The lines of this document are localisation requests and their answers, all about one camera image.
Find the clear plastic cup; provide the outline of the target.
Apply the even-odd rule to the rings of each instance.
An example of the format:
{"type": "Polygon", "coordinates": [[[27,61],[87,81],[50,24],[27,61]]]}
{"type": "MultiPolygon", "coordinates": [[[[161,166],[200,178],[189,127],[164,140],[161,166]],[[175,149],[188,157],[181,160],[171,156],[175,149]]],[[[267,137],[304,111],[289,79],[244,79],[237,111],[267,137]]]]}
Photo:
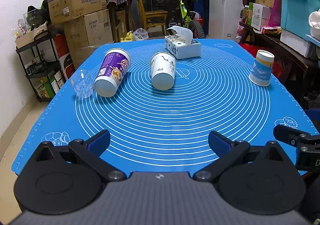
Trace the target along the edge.
{"type": "Polygon", "coordinates": [[[71,76],[71,84],[79,98],[89,98],[93,94],[94,76],[84,69],[78,69],[71,76]]]}

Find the blue yellow paper cup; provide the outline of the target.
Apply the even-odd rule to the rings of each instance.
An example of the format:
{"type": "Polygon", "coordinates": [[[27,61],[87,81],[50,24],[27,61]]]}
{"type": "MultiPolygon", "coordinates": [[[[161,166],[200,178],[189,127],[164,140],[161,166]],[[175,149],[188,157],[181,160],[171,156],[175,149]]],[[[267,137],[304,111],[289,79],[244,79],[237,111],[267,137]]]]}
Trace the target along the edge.
{"type": "Polygon", "coordinates": [[[249,74],[249,80],[261,87],[270,85],[274,55],[266,50],[258,50],[249,74]]]}

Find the purple tall paper cup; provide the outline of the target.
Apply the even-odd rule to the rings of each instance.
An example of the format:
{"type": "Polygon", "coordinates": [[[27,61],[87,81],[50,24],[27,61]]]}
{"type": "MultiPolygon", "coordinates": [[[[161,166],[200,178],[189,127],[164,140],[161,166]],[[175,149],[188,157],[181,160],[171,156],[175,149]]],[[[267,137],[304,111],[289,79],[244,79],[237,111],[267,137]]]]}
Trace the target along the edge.
{"type": "Polygon", "coordinates": [[[108,50],[94,81],[95,92],[102,97],[113,97],[130,66],[131,57],[124,49],[108,50]]]}

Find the white paper cup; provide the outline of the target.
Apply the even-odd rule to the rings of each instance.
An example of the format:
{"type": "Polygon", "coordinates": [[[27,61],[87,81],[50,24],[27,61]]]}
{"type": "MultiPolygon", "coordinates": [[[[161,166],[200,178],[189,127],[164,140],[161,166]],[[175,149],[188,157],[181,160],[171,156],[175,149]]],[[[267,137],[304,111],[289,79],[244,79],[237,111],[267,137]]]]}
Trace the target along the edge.
{"type": "Polygon", "coordinates": [[[176,58],[167,52],[158,52],[150,61],[151,83],[157,90],[169,90],[175,82],[176,58]]]}

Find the black metal shelf rack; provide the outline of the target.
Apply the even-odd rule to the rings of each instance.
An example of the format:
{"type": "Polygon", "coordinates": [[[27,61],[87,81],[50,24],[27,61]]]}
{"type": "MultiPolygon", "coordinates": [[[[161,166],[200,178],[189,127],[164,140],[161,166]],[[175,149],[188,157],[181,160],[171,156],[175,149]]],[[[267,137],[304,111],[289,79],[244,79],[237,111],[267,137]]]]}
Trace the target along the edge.
{"type": "Polygon", "coordinates": [[[51,101],[57,89],[53,87],[53,80],[55,74],[62,72],[60,61],[57,56],[57,50],[54,46],[54,37],[48,30],[38,33],[33,41],[20,48],[16,48],[16,53],[20,59],[25,77],[28,80],[36,99],[39,102],[51,101]],[[53,61],[47,61],[44,55],[40,52],[39,45],[49,41],[51,52],[54,56],[53,61]],[[25,63],[22,58],[22,53],[30,50],[33,59],[29,63],[25,63]]]}

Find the dark wooden side table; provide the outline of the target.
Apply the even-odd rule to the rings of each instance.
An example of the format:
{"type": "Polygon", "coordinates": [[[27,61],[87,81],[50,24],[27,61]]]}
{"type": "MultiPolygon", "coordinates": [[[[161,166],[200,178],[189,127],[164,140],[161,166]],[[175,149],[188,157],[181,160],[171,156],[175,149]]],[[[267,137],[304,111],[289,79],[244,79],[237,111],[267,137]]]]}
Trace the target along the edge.
{"type": "Polygon", "coordinates": [[[278,37],[256,33],[253,27],[243,22],[239,25],[244,27],[241,43],[249,39],[248,44],[266,48],[275,55],[275,61],[284,69],[278,80],[295,98],[319,95],[319,66],[316,60],[303,57],[278,37]]]}

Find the blue silicone baking mat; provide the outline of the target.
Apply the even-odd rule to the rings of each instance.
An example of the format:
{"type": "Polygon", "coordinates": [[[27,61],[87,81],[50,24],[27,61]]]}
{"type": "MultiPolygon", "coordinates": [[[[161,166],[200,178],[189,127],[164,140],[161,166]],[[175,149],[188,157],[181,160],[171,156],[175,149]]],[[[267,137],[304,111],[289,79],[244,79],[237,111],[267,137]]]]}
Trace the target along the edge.
{"type": "Polygon", "coordinates": [[[19,174],[37,146],[55,146],[99,131],[110,132],[102,154],[118,169],[188,171],[216,160],[208,145],[215,130],[232,140],[264,145],[277,124],[317,134],[298,102],[275,78],[268,87],[249,80],[254,58],[230,40],[201,40],[201,56],[178,61],[174,86],[159,91],[151,84],[150,61],[165,49],[164,40],[120,43],[131,66],[115,96],[76,95],[67,81],[41,114],[11,169],[19,174]]]}

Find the large lower cardboard box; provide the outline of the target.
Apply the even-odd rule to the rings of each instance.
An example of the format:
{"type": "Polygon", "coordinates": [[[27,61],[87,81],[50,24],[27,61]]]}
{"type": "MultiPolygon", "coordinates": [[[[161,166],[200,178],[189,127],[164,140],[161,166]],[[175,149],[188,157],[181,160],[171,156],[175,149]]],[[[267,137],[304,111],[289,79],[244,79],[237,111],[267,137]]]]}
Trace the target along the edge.
{"type": "Polygon", "coordinates": [[[70,20],[64,23],[63,30],[76,69],[99,46],[113,43],[108,9],[70,20]]]}

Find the white tissue box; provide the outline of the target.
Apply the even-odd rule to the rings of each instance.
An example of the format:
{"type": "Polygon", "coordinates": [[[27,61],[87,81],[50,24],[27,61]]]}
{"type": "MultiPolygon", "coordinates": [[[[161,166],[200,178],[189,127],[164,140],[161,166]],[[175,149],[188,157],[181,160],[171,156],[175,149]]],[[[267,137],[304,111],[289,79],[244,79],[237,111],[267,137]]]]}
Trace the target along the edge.
{"type": "Polygon", "coordinates": [[[165,48],[176,59],[187,59],[201,56],[201,44],[193,39],[190,29],[181,26],[172,26],[167,29],[172,35],[164,37],[165,48]]]}

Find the white cabinet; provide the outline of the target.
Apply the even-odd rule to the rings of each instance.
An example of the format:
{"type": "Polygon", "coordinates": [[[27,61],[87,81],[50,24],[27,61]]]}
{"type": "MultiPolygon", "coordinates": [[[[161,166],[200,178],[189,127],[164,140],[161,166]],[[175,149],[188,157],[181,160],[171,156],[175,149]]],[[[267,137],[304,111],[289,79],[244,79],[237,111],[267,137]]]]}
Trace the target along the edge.
{"type": "Polygon", "coordinates": [[[242,0],[209,0],[209,38],[236,40],[243,8],[242,0]]]}

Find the white green carton box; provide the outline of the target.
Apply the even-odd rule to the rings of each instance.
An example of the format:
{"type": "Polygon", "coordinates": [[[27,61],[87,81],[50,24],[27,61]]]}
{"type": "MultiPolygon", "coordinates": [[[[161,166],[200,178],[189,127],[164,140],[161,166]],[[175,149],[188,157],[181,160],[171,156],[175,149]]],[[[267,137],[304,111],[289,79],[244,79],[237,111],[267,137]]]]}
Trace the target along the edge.
{"type": "Polygon", "coordinates": [[[250,3],[248,8],[247,24],[261,31],[264,25],[268,25],[272,9],[257,3],[250,3]]]}

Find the teal plastic storage bin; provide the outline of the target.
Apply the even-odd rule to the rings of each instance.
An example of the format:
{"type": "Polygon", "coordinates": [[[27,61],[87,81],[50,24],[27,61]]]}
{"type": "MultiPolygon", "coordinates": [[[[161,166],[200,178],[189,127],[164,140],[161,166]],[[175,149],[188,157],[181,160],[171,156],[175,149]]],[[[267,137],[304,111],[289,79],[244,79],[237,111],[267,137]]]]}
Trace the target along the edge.
{"type": "Polygon", "coordinates": [[[319,7],[320,0],[281,0],[280,27],[306,40],[310,34],[309,15],[319,7]]]}

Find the black green bicycle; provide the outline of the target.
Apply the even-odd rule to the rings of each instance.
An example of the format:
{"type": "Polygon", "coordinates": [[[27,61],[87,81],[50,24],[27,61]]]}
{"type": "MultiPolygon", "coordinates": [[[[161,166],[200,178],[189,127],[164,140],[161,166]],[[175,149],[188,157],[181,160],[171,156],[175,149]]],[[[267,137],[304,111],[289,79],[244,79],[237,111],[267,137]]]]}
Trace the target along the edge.
{"type": "Polygon", "coordinates": [[[185,27],[192,31],[193,38],[205,39],[203,27],[196,19],[196,12],[192,11],[197,0],[161,0],[167,6],[165,20],[167,29],[172,26],[185,27]]]}

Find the wooden chair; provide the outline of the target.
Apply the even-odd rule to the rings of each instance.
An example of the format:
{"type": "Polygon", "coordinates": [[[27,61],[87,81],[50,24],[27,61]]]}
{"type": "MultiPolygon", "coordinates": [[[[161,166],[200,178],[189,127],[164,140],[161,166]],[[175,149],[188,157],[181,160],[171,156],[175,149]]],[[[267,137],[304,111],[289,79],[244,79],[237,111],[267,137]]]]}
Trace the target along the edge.
{"type": "Polygon", "coordinates": [[[163,35],[167,34],[166,19],[168,11],[165,10],[155,10],[146,11],[144,9],[143,1],[137,0],[140,19],[144,30],[148,30],[151,27],[160,26],[162,28],[163,35]]]}

